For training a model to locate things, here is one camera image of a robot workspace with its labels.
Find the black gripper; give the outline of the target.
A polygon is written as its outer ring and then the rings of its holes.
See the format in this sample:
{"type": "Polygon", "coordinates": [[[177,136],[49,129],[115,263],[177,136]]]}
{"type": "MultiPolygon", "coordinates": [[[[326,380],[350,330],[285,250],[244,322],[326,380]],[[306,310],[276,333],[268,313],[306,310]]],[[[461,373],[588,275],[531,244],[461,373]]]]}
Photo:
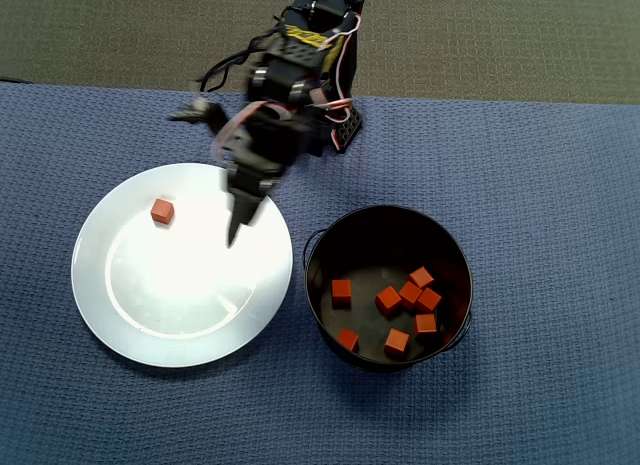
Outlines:
{"type": "Polygon", "coordinates": [[[268,194],[304,152],[313,132],[312,118],[278,104],[249,104],[228,117],[221,105],[214,104],[212,132],[227,163],[230,248],[240,226],[251,223],[264,200],[259,195],[268,194]]]}

